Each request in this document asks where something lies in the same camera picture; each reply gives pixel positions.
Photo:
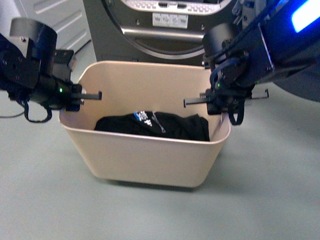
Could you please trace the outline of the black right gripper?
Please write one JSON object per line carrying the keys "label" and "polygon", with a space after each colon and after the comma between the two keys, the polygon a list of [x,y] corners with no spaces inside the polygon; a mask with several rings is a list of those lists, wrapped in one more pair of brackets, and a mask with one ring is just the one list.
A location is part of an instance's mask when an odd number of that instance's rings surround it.
{"label": "black right gripper", "polygon": [[261,100],[269,98],[269,89],[253,92],[254,85],[249,87],[232,86],[228,88],[224,83],[218,82],[214,87],[206,90],[205,97],[185,98],[183,107],[187,105],[206,104],[209,115],[244,115],[245,101]]}

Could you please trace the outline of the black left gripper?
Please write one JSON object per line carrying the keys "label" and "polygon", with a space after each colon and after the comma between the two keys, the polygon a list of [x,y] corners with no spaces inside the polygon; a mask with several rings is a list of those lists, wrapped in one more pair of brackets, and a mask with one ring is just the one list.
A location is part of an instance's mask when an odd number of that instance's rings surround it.
{"label": "black left gripper", "polygon": [[57,77],[40,76],[30,94],[30,100],[51,110],[65,109],[69,112],[80,110],[80,100],[101,100],[102,92],[97,94],[81,93],[82,86]]}

